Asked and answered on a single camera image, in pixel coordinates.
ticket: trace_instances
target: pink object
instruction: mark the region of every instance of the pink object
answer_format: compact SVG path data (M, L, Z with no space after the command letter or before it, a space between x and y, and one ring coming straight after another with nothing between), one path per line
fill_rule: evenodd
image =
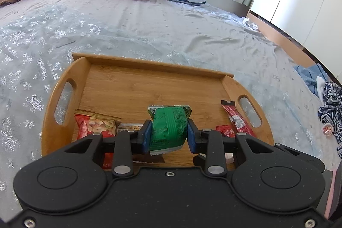
M335 178L336 178L336 170L332 172L332 180L331 180L331 187L329 190L328 200L327 200L327 206L325 208L324 217L326 219L329 219L332 200L334 198L334 189L335 189Z

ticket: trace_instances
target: blue gripper pad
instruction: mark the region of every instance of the blue gripper pad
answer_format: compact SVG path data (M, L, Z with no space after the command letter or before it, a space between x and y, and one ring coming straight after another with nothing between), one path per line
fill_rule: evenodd
M150 142L150 138L151 138L151 131L152 131L152 121L149 123L146 132L145 132L145 138L143 141L143 152L144 154L148 153L149 150L149 142Z
M189 122L187 124L187 127L188 127L187 140L188 140L189 149L190 149L190 152L194 154L196 151L195 134L191 126L189 125Z

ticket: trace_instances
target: small round container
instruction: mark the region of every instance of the small round container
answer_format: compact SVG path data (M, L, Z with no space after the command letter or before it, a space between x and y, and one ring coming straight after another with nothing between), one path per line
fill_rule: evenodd
M325 136L330 136L332 134L332 125L330 123L324 124L322 131Z

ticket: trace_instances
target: patterned clothing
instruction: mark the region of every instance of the patterned clothing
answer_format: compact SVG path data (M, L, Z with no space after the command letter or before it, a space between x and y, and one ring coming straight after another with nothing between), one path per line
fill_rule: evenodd
M333 134L337 139L337 153L342 159L342 88L336 83L327 82L324 87L325 105L318 109L318 117L323 124L333 126Z

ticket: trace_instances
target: green snack package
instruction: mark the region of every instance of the green snack package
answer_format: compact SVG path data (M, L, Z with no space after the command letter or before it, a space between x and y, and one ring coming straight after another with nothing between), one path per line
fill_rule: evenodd
M149 106L153 126L150 154L164 154L182 148L187 137L187 121L191 114L189 106Z

